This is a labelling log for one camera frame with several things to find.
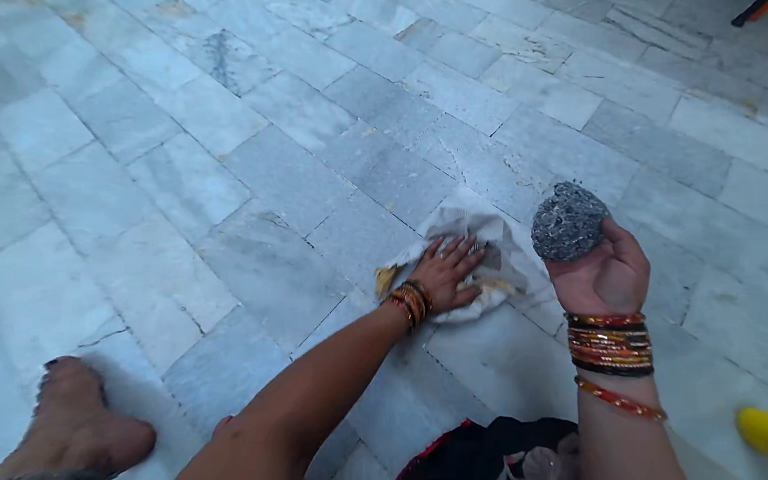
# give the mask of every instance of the foot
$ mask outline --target foot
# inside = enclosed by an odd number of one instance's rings
[[[0,478],[90,470],[114,475],[150,454],[156,433],[147,422],[106,408],[102,379],[76,357],[46,364],[34,420],[0,464]]]

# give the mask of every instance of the black fabric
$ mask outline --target black fabric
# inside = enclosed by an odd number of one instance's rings
[[[503,456],[536,447],[556,451],[560,440],[576,431],[577,424],[560,419],[497,417],[487,427],[464,422],[414,458],[400,480],[496,480]]]

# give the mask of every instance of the finger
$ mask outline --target finger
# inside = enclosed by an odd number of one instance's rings
[[[482,289],[476,286],[461,290],[455,294],[455,298],[452,300],[452,304],[454,305],[454,308],[464,307],[473,303],[477,298],[479,298],[481,293]]]
[[[443,244],[443,237],[439,237],[437,240],[432,242],[432,245],[429,245],[428,248],[426,248],[426,251],[424,254],[422,254],[423,260],[431,260],[434,258],[434,254],[437,253],[438,249],[440,249],[440,246]]]
[[[455,266],[453,279],[460,282],[464,280],[464,278],[467,278],[467,276],[475,270],[479,263],[482,262],[482,257],[484,256],[485,249],[482,249],[474,252],[473,255],[468,256],[464,260],[458,262],[458,265]]]
[[[458,265],[458,262],[463,260],[465,256],[467,256],[467,252],[470,251],[470,249],[475,245],[476,243],[476,237],[471,235],[468,236],[466,240],[464,240],[460,245],[458,245],[458,248],[455,249],[454,252],[452,252],[452,255],[446,257],[446,264],[450,267],[454,267],[455,265]]]
[[[613,256],[627,265],[646,267],[648,257],[642,250],[636,238],[621,227],[612,217],[603,219],[603,235],[612,242]]]

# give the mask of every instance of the cloth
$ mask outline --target cloth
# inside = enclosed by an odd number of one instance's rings
[[[417,455],[397,480],[574,480],[577,424],[498,417],[487,427],[467,419]]]

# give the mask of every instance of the marble floor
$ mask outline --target marble floor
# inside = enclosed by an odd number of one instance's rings
[[[750,0],[0,0],[0,459],[40,365],[83,355],[159,444],[368,312],[372,271],[469,197],[529,221],[577,179],[653,264],[689,477],[768,479],[768,16]],[[392,478],[462,419],[575,420],[560,309],[426,325],[309,478]]]

